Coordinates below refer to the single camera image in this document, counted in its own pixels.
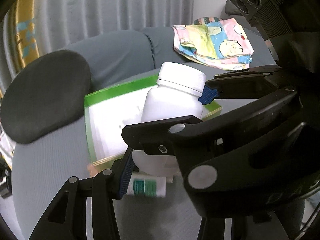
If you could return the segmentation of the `white bottle green label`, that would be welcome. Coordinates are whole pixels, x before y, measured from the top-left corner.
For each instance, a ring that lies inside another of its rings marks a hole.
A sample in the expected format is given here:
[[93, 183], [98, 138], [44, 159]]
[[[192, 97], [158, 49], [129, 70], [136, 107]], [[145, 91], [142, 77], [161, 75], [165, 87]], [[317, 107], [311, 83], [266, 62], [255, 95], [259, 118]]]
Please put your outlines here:
[[166, 196], [166, 183], [165, 177], [133, 173], [126, 194], [129, 196], [164, 198]]

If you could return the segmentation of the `translucent beige hair claw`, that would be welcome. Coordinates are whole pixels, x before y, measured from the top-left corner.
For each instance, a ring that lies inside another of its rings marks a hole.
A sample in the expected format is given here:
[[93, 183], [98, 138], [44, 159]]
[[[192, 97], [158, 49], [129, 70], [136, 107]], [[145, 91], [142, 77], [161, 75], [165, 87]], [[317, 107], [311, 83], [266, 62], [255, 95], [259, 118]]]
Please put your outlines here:
[[166, 183], [172, 184], [174, 182], [174, 176], [168, 176], [166, 177]]

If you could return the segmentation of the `pink flower hair clip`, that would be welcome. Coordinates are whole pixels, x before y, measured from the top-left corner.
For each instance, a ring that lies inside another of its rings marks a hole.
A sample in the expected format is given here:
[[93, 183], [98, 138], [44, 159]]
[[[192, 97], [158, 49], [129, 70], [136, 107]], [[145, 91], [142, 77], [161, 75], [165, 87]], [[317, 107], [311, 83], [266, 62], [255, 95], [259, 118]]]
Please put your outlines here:
[[99, 171], [96, 169], [96, 167], [93, 166], [92, 164], [88, 164], [87, 170], [89, 172], [89, 177], [90, 178], [95, 177], [99, 173]]

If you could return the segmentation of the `colourful cartoon folded cloth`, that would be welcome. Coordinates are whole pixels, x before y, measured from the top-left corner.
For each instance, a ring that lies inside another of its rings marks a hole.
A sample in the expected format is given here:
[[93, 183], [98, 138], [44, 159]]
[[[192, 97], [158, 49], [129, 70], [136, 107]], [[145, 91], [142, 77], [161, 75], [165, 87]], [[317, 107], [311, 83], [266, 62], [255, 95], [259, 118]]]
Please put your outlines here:
[[252, 62], [254, 49], [234, 18], [207, 17], [172, 29], [174, 50], [191, 61], [227, 71], [247, 69]]

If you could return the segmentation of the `pile of clothes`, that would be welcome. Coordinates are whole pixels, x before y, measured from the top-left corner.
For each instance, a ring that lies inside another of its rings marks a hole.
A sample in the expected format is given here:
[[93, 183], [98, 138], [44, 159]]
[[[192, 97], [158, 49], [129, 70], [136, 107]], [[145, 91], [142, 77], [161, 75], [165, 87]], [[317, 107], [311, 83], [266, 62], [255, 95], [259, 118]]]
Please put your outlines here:
[[12, 169], [15, 147], [16, 142], [11, 140], [1, 127], [1, 156], [4, 158], [10, 169]]

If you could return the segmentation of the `green open cardboard box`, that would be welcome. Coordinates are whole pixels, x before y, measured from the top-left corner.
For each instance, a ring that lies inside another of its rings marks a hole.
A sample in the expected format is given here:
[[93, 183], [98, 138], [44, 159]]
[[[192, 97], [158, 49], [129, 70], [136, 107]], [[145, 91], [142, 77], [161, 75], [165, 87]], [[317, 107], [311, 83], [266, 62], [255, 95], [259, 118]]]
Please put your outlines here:
[[118, 84], [88, 94], [84, 98], [85, 127], [90, 160], [99, 169], [109, 168], [120, 159], [127, 144], [121, 137], [125, 126], [144, 122], [142, 118], [149, 91], [153, 90], [152, 120], [193, 115], [201, 120], [218, 116], [222, 107], [214, 100], [203, 105], [200, 90], [159, 79], [153, 75]]

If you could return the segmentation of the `black round cushion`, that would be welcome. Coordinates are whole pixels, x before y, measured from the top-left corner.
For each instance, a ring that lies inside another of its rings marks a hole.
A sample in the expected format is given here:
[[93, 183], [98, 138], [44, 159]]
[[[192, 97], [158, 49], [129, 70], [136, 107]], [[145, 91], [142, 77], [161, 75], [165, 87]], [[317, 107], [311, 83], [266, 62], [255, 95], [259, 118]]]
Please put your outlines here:
[[1, 102], [4, 131], [19, 144], [31, 143], [84, 115], [91, 88], [86, 59], [58, 50], [34, 60], [14, 78]]

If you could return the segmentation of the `gold patterned curtain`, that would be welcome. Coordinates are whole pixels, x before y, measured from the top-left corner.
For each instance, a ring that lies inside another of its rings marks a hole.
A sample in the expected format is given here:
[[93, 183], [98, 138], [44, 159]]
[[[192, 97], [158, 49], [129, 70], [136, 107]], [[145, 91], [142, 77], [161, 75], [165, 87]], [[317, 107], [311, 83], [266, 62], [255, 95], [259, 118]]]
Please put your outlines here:
[[16, 0], [13, 5], [14, 52], [17, 71], [40, 57], [36, 38], [35, 0]]

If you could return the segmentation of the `grey curtain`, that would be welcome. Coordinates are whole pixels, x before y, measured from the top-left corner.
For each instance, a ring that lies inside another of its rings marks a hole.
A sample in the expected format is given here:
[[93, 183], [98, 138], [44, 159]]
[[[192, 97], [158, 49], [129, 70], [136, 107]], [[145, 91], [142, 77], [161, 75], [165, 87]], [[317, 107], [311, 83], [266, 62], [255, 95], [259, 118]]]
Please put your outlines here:
[[[1, 0], [1, 92], [21, 71], [15, 67], [13, 5]], [[190, 23], [194, 0], [35, 0], [40, 56], [116, 30]]]

